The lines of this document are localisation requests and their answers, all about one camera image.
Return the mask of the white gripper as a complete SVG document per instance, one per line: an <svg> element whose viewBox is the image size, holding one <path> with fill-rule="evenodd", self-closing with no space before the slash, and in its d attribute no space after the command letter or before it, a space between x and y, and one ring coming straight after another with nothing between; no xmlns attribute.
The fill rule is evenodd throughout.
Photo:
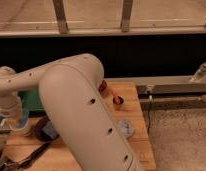
<svg viewBox="0 0 206 171"><path fill-rule="evenodd" d="M12 130L18 128L22 117L22 103L18 95L0 97L0 116L9 119L9 125Z"/></svg>

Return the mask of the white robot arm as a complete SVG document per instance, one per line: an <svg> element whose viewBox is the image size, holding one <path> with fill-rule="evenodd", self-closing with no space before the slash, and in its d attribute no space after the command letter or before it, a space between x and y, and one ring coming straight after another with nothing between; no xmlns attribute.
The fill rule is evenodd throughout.
<svg viewBox="0 0 206 171"><path fill-rule="evenodd" d="M42 106L82 171L144 171L101 97L104 68L94 55L62 58L17 73L0 67L0 115L18 130L18 93L36 88Z"/></svg>

